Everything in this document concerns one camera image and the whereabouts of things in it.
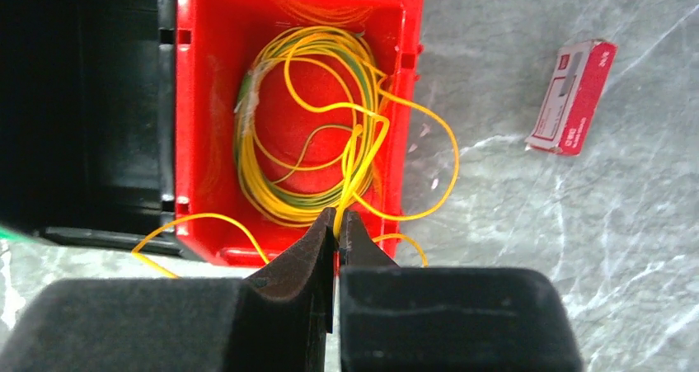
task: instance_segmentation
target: black plastic container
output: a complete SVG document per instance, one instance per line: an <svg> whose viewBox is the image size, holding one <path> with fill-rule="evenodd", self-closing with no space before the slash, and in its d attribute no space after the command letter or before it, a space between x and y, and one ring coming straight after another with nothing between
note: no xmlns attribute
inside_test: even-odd
<svg viewBox="0 0 699 372"><path fill-rule="evenodd" d="M0 221L129 249L173 219L174 0L0 0ZM195 257L171 233L151 252Z"/></svg>

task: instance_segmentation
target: marble tabletop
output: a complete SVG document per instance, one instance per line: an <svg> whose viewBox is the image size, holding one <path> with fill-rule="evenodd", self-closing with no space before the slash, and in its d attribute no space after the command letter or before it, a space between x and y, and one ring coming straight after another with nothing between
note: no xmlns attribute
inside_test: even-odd
<svg viewBox="0 0 699 372"><path fill-rule="evenodd" d="M403 231L436 266L521 266L560 291L589 371L699 370L699 0L425 0L415 99L455 130L448 203ZM582 154L525 150L565 44L619 45ZM442 130L414 114L404 208L442 194ZM123 252L0 243L0 342L66 277L156 276ZM420 259L401 246L397 260ZM182 275L245 275L167 261ZM338 368L329 338L327 370Z"/></svg>

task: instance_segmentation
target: red and white box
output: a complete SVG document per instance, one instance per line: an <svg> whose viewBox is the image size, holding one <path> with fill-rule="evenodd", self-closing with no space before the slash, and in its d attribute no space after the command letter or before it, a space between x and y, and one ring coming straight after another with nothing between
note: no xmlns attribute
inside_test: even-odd
<svg viewBox="0 0 699 372"><path fill-rule="evenodd" d="M560 155L580 154L617 46L588 40L558 51L534 131L526 138L533 148Z"/></svg>

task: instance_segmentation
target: red plastic container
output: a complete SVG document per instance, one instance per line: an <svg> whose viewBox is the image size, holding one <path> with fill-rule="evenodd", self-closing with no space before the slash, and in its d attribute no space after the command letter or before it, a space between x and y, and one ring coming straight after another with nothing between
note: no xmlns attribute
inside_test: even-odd
<svg viewBox="0 0 699 372"><path fill-rule="evenodd" d="M280 32L295 26L333 25L363 32L379 68L392 74L391 91L412 98L421 51L423 0L177 0L176 33L176 214L228 215L246 225L270 257L298 240L305 229L284 228L263 219L240 192L232 153L233 108L244 73L258 52ZM314 105L342 99L330 75L312 65L294 64L294 86ZM401 212L403 163L410 108L391 104L387 140L375 162L378 181L366 195L389 214ZM260 90L256 129L276 156L294 160L308 134L324 123L351 124L349 111L311 114L288 94L280 71L270 73ZM305 163L327 162L348 138L325 130L314 138ZM272 177L284 170L263 164ZM297 191L320 191L341 179L339 165L323 172L295 174L284 184ZM357 209L369 234L396 233L396 222ZM223 221L197 219L179 225L183 243L206 261L225 266L261 266L249 240ZM396 241L381 244L390 256Z"/></svg>

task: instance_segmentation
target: yellow wire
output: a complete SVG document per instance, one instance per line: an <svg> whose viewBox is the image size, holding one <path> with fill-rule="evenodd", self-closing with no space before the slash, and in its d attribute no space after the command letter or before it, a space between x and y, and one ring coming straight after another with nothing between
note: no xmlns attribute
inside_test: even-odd
<svg viewBox="0 0 699 372"><path fill-rule="evenodd" d="M141 242L140 242L136 247L134 247L133 250L131 250L131 253L134 254L134 257L136 257L136 259L142 261L143 263L145 263L146 265L152 267L153 269L155 269L155 270L161 272L164 276L170 277L171 279L179 278L178 275L176 275L175 273L172 273L172 272L169 271L168 269L166 269L166 268L164 268L164 267L158 265L158 264L157 264L155 261L153 261L152 259L150 259L150 258L146 257L145 255L141 254L140 251L141 251L141 249L143 248L143 246L146 245L146 243L150 242L150 241L151 241L153 238L155 238L158 234L162 233L162 231L164 231L164 230L166 230L166 229L168 229L168 228L171 228L171 227L173 227L173 226L175 226L175 225L177 225L177 224L181 224L181 223L183 223L183 222L191 221L192 219L200 219L200 218L216 218L216 219L222 219L222 220L224 220L224 221L226 221L226 222L229 222L230 224L233 224L233 225L237 226L237 227L247 236L247 238L250 239L250 242L252 243L253 247L255 247L255 249L257 250L257 252L260 254L260 257L262 258L262 261L264 261L265 264L270 263L270 259L267 257L267 254L265 254L265 252L262 251L262 247L260 247L260 244L257 242L257 240L255 240L255 236L253 236L252 233L250 233L250 231L247 230L247 228L246 228L243 224L239 223L238 221L236 221L236 220L233 219L233 218L227 217L227 216L222 215L222 214L215 214L215 213L202 213L202 214L187 215L186 217L182 217L182 218L179 218L179 219L175 219L174 221L172 221L172 222L170 222L170 223L168 223L168 224L164 224L164 225L162 225L160 228L157 228L157 229L153 230L148 236L146 236L145 238L143 238L143 240L141 240Z"/></svg>
<svg viewBox="0 0 699 372"><path fill-rule="evenodd" d="M350 88L345 80L329 65L306 56L326 56L334 59L350 75L351 80L359 90L359 101L355 101ZM297 93L291 81L291 63L304 62L316 65L327 71L342 87L347 101L336 102L326 106L312 106L304 101ZM254 106L248 106L252 93L259 93L262 78L271 69L282 64L284 70L284 83L289 94L303 109L313 113L326 113L334 110L349 110L352 114L352 125L323 125L313 130L306 138L301 153L295 164L282 161L267 149L255 131ZM337 238L340 233L344 212L355 202L360 203L371 213L383 219L392 221L408 221L424 218L439 209L453 191L459 170L459 149L456 136L449 125L438 115L429 109L395 96L382 89L388 76L379 70L375 58L368 47L367 42L348 31L333 26L313 26L305 28L293 28L286 30L274 38L260 53L251 66L251 71L246 78L250 83L242 88L239 96L240 111L234 131L234 158L237 166L238 181L243 195L269 221L291 228L305 228L309 226L317 216L326 208L336 208L333 234ZM389 119L382 114L386 104L393 101L398 105L416 109L439 123L447 132L454 151L454 173L442 198L431 208L410 215L391 215L384 213L364 198L364 192L375 182L373 160L385 141L390 127ZM342 154L338 157L314 166L303 166L307 149L313 137L323 129L344 129L350 132L350 137ZM276 180L270 180L265 176L257 161L256 149L260 150L266 158L289 171ZM327 168L340 162L343 178L328 189L316 193L298 193L284 189L280 184L290 178L295 172L311 172ZM158 266L138 251L151 238L162 230L170 228L181 222L197 218L218 218L226 220L240 228L251 240L255 249L265 261L269 259L264 254L259 244L246 228L236 220L220 214L194 214L176 219L149 234L133 251L138 259L158 269L165 275L175 276L170 271ZM378 243L389 238L400 238L411 244L422 258L423 265L427 266L427 256L420 245L412 238L400 233L384 234L373 241Z"/></svg>

